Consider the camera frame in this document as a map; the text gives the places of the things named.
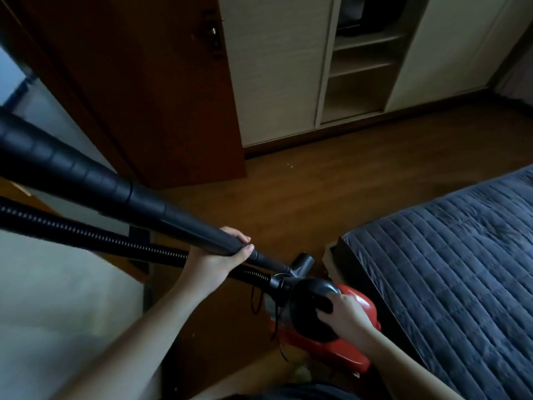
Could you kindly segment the brown wooden door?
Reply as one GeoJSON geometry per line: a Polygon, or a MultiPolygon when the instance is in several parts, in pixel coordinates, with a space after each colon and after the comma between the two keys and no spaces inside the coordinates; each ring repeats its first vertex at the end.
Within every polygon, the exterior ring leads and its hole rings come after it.
{"type": "Polygon", "coordinates": [[[146,186],[246,175],[218,0],[2,1],[146,186]],[[210,9],[219,60],[202,35],[210,9]]]}

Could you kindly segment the black vacuum wand tube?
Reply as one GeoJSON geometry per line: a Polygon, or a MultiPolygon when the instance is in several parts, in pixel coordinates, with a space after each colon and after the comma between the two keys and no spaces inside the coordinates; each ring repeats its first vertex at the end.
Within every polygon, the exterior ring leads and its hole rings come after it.
{"type": "MultiPolygon", "coordinates": [[[[231,256],[243,244],[0,107],[0,177],[103,216],[168,235],[209,254],[231,256]]],[[[0,197],[0,229],[136,261],[182,267],[186,252],[0,197]]]]}

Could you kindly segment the person's dark clothing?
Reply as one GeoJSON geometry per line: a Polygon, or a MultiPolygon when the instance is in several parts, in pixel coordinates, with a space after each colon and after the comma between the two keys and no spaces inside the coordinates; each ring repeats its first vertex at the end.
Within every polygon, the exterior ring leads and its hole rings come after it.
{"type": "Polygon", "coordinates": [[[311,381],[286,383],[255,395],[234,394],[218,400],[361,400],[354,393],[334,384],[311,381]]]}

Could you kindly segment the black vacuum nozzle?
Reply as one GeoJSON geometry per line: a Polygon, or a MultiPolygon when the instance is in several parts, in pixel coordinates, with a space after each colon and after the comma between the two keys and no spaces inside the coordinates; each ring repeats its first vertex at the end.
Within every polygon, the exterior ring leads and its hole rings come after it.
{"type": "Polygon", "coordinates": [[[292,262],[290,266],[290,275],[295,278],[306,278],[314,263],[315,259],[311,255],[302,252],[297,255],[292,262]]]}

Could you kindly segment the grey quilted bed cover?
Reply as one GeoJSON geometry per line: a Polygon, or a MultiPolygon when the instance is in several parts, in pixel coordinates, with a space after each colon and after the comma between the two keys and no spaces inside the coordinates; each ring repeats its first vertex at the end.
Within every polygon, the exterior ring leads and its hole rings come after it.
{"type": "Polygon", "coordinates": [[[466,400],[533,400],[533,165],[339,240],[430,372],[466,400]]]}

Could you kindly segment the person's right hand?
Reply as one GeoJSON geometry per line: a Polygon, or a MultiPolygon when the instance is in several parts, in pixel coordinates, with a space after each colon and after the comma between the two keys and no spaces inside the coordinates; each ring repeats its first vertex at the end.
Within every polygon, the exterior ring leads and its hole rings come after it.
{"type": "Polygon", "coordinates": [[[341,339],[364,353],[372,345],[378,331],[363,307],[353,296],[329,293],[327,298],[332,304],[332,312],[316,309],[319,320],[330,326],[341,339]]]}

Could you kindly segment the person's left forearm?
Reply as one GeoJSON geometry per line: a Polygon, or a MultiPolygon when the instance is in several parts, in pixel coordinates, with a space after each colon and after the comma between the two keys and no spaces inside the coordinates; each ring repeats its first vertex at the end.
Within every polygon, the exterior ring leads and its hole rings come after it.
{"type": "Polygon", "coordinates": [[[52,400],[138,400],[190,315],[215,289],[177,283],[52,400]]]}

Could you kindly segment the white wardrobe with shelves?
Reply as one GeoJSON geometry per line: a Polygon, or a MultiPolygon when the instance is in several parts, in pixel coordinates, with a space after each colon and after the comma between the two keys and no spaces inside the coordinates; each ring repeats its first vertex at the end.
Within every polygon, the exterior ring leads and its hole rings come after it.
{"type": "Polygon", "coordinates": [[[338,37],[341,0],[218,5],[244,147],[485,89],[533,24],[533,0],[408,0],[338,37]]]}

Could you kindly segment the person's left hand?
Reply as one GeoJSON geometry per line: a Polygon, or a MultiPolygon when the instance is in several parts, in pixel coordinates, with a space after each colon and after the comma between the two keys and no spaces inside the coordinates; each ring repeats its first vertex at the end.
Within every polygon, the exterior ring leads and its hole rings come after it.
{"type": "MultiPolygon", "coordinates": [[[[243,247],[251,244],[251,238],[241,231],[222,227],[222,231],[239,240],[243,247]]],[[[233,269],[225,269],[225,257],[209,254],[191,247],[183,272],[177,282],[177,289],[193,303],[199,304],[213,293],[228,277],[233,269]]]]}

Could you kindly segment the dark bag on shelf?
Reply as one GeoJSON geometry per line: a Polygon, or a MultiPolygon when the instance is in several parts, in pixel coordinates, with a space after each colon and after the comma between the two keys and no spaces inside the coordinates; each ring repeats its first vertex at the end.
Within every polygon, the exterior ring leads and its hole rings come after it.
{"type": "Polygon", "coordinates": [[[336,35],[355,37],[382,31],[402,15],[408,0],[341,0],[336,35]]]}

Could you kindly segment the red and black vacuum cleaner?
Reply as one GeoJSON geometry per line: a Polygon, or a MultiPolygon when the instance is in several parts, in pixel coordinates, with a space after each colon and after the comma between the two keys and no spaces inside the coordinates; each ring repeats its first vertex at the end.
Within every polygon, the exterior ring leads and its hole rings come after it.
{"type": "Polygon", "coordinates": [[[329,292],[353,296],[363,307],[374,328],[381,330],[376,308],[364,296],[345,285],[318,278],[295,278],[278,274],[278,286],[266,294],[265,308],[271,316],[273,338],[279,343],[306,351],[327,366],[358,376],[370,368],[370,361],[353,345],[340,339],[319,320],[316,309],[327,310],[329,292]]]}

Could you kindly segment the person's right forearm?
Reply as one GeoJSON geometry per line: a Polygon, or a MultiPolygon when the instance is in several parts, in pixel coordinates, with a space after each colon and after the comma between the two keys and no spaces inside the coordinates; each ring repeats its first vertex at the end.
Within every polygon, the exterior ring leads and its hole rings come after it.
{"type": "Polygon", "coordinates": [[[372,326],[357,328],[354,345],[401,400],[464,400],[372,326]]]}

